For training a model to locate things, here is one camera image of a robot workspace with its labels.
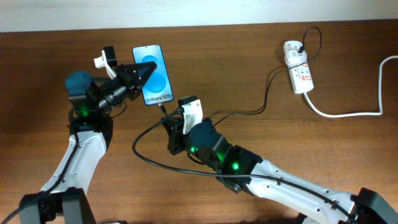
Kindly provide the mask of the blue Galaxy smartphone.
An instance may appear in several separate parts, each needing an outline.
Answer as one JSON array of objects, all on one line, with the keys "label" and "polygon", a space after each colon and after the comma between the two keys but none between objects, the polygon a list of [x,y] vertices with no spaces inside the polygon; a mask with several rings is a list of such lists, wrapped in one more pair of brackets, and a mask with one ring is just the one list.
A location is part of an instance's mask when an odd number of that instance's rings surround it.
[{"label": "blue Galaxy smartphone", "polygon": [[150,106],[172,101],[174,94],[161,46],[155,44],[133,47],[132,55],[136,63],[155,62],[157,65],[143,87],[144,103]]}]

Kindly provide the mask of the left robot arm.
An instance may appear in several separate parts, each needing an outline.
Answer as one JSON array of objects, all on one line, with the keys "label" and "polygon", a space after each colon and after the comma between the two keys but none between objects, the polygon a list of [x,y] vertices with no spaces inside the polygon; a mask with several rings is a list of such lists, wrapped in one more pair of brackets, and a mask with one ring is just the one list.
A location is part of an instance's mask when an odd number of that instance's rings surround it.
[{"label": "left robot arm", "polygon": [[120,64],[114,68],[114,78],[94,78],[85,71],[67,77],[65,88],[73,105],[68,114],[68,148],[41,190],[21,199],[21,223],[48,223],[58,216],[65,223],[95,223],[86,195],[113,136],[110,112],[126,99],[137,98],[156,68],[155,62]]}]

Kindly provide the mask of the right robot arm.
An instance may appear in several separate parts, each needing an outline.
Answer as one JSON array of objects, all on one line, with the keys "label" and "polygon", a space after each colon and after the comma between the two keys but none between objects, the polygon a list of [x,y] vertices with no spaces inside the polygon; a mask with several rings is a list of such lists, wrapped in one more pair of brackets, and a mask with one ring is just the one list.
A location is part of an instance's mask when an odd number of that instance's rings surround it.
[{"label": "right robot arm", "polygon": [[233,192],[244,191],[290,207],[300,213],[301,223],[397,223],[397,212],[375,191],[362,188],[355,195],[294,176],[230,144],[209,118],[187,133],[183,125],[183,118],[163,120],[170,153],[188,152],[213,169],[218,181]]}]

